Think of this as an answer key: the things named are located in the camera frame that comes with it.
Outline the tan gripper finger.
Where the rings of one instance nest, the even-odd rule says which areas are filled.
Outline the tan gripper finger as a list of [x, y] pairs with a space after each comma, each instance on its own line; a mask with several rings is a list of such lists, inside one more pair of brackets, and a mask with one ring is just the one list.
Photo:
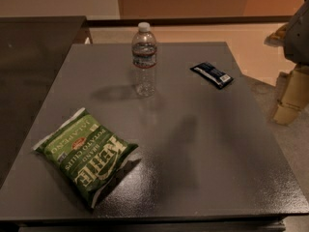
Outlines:
[[281, 72], [277, 79], [278, 100], [273, 121], [289, 125], [309, 104], [309, 67], [296, 65], [289, 73]]
[[269, 41], [272, 44], [283, 44], [285, 40], [285, 36], [287, 33], [287, 24], [282, 25], [279, 27], [275, 32], [269, 35]]

